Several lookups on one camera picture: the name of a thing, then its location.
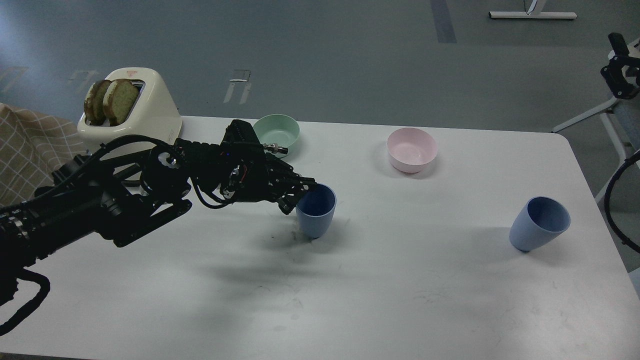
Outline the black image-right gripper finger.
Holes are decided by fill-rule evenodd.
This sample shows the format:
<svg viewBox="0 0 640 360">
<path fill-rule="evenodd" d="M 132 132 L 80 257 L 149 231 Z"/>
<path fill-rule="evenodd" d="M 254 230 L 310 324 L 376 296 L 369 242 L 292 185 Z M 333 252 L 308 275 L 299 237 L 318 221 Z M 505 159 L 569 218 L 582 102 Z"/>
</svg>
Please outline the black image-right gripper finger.
<svg viewBox="0 0 640 360">
<path fill-rule="evenodd" d="M 638 69 L 640 59 L 630 55 L 629 46 L 622 34 L 611 32 L 607 38 L 614 54 L 599 72 L 615 98 L 631 100 L 639 93 L 639 75 L 635 77 L 635 84 L 631 84 L 627 81 L 623 68 Z"/>
</svg>

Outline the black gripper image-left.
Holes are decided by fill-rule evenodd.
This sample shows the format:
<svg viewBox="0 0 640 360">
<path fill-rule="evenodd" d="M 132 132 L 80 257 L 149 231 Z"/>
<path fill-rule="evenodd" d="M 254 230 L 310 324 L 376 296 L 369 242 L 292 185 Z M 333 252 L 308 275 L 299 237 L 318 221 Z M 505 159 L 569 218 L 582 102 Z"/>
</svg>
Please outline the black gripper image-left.
<svg viewBox="0 0 640 360">
<path fill-rule="evenodd" d="M 315 178 L 295 173 L 290 164 L 266 153 L 248 121 L 233 119 L 220 146 L 219 193 L 227 204 L 268 201 L 289 215 L 318 186 Z"/>
</svg>

